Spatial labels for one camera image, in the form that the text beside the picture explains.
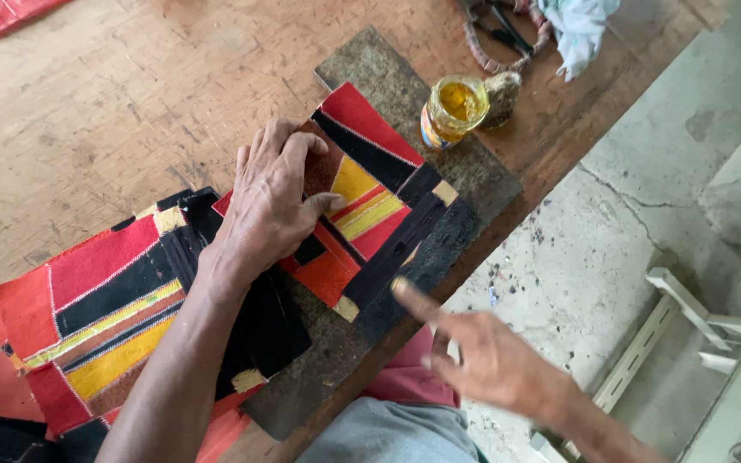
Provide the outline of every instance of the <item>crack in floor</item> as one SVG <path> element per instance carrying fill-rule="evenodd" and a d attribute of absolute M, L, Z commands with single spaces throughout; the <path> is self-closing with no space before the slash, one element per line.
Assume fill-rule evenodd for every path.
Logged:
<path fill-rule="evenodd" d="M 579 167 L 579 168 L 581 168 L 583 171 L 591 174 L 594 177 L 594 179 L 596 179 L 596 181 L 598 181 L 600 184 L 603 184 L 603 185 L 607 186 L 608 188 L 611 188 L 612 191 L 613 191 L 613 193 L 615 193 L 616 195 L 618 195 L 620 198 L 630 199 L 631 201 L 633 201 L 634 203 L 636 203 L 640 207 L 652 207 L 652 208 L 657 208 L 657 207 L 669 207 L 669 208 L 672 208 L 672 207 L 674 207 L 674 208 L 685 208 L 685 207 L 692 207 L 693 206 L 693 204 L 671 204 L 669 202 L 665 202 L 665 203 L 646 203 L 645 201 L 642 201 L 641 199 L 637 198 L 634 195 L 631 195 L 630 193 L 625 193 L 624 191 L 619 191 L 619 189 L 617 189 L 617 187 L 613 186 L 613 184 L 610 181 L 604 180 L 602 177 L 599 176 L 599 174 L 597 174 L 596 172 L 592 171 L 587 166 L 585 166 L 585 164 L 582 163 L 582 161 L 579 161 L 576 164 L 576 166 Z"/>
<path fill-rule="evenodd" d="M 642 227 L 645 229 L 645 235 L 648 237 L 648 241 L 651 242 L 651 244 L 654 246 L 654 248 L 656 248 L 657 250 L 660 250 L 662 252 L 666 252 L 668 250 L 667 248 L 661 246 L 656 241 L 656 239 L 653 238 L 653 236 L 651 235 L 651 228 L 648 226 L 647 223 L 645 223 L 644 220 L 642 220 L 641 217 L 639 217 L 639 214 L 636 213 L 636 210 L 633 208 L 633 206 L 630 205 L 626 201 L 626 198 L 630 198 L 632 201 L 636 202 L 637 204 L 642 204 L 638 199 L 633 198 L 633 196 L 628 195 L 627 193 L 621 193 L 621 192 L 617 191 L 617 189 L 613 188 L 613 185 L 610 184 L 610 182 L 607 182 L 607 181 L 603 180 L 601 177 L 599 177 L 599 175 L 591 172 L 587 167 L 585 167 L 582 164 L 582 162 L 576 163 L 576 167 L 578 167 L 580 170 L 582 170 L 586 174 L 588 174 L 591 177 L 593 177 L 593 179 L 596 180 L 597 183 L 601 184 L 602 186 L 604 186 L 607 189 L 610 189 L 611 192 L 619 198 L 619 200 L 622 202 L 622 204 L 624 204 L 625 207 L 627 207 L 627 209 L 629 211 L 631 211 L 631 214 L 633 214 L 633 217 L 636 219 L 636 221 L 639 222 L 642 225 Z M 643 206 L 644 207 L 686 207 L 686 206 L 677 206 L 677 205 L 673 205 L 673 204 L 671 204 L 671 205 L 665 205 L 665 206 L 659 206 L 659 205 L 656 205 L 656 204 L 652 204 L 650 206 L 647 206 L 647 205 L 643 205 Z"/>

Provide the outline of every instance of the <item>hand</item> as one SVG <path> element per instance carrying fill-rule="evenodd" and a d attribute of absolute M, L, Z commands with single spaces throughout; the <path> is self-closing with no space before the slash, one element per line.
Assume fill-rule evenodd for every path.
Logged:
<path fill-rule="evenodd" d="M 546 362 L 491 312 L 451 315 L 401 277 L 392 290 L 414 318 L 437 325 L 426 366 L 460 395 L 551 426 L 561 420 L 566 409 L 562 405 L 572 394 L 581 394 L 570 376 Z M 458 342 L 459 357 L 464 355 L 459 365 L 447 354 L 448 338 Z"/>
<path fill-rule="evenodd" d="M 216 239 L 201 254 L 200 268 L 224 285 L 234 275 L 248 284 L 277 260 L 290 256 L 323 213 L 346 206 L 345 198 L 320 193 L 302 199 L 304 159 L 323 155 L 328 145 L 298 124 L 272 120 L 253 144 L 236 153 L 236 181 Z"/>

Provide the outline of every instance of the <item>dark wooden board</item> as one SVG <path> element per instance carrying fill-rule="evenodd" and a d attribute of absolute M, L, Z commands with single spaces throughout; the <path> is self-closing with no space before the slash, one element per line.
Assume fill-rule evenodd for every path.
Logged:
<path fill-rule="evenodd" d="M 427 149 L 419 131 L 419 114 L 431 89 L 373 26 L 365 27 L 325 59 L 315 75 L 330 90 L 350 81 L 458 191 L 459 199 L 419 246 L 413 262 L 398 271 L 430 292 L 462 251 L 520 194 L 520 182 L 475 137 L 445 152 Z M 303 312 L 314 345 L 242 404 L 242 410 L 277 440 L 287 438 L 331 397 L 404 316 L 404 310 L 383 290 L 349 324 L 290 277 L 286 286 Z"/>
<path fill-rule="evenodd" d="M 522 184 L 474 136 L 442 152 L 425 146 L 419 116 L 431 88 L 374 26 L 365 27 L 331 54 L 314 69 L 314 76 L 328 90 L 351 82 L 376 112 L 454 185 L 483 227 L 522 192 Z"/>

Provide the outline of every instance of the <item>wooden table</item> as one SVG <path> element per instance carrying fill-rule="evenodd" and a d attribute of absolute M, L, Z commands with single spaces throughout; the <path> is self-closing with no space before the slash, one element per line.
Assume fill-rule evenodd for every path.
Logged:
<path fill-rule="evenodd" d="M 599 58 L 566 84 L 554 45 L 524 73 L 514 119 L 482 141 L 524 193 L 434 292 L 446 300 L 725 0 L 625 0 Z M 76 0 L 0 39 L 0 282 L 183 187 L 233 184 L 233 155 L 265 120 L 326 96 L 312 70 L 373 24 L 432 83 L 482 75 L 454 0 Z M 282 444 L 251 425 L 224 460 L 287 459 L 413 332 L 405 321 Z"/>

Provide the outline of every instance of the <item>person's left hand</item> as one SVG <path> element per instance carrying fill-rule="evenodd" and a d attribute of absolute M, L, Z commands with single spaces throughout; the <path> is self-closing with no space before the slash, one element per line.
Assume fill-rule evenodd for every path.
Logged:
<path fill-rule="evenodd" d="M 222 285 L 234 277 L 250 284 L 277 260 L 290 256 L 314 231 L 323 213 L 346 206 L 335 193 L 302 199 L 304 160 L 324 155 L 328 145 L 299 124 L 272 120 L 256 132 L 251 146 L 236 154 L 236 181 L 225 219 L 200 255 L 200 268 Z"/>

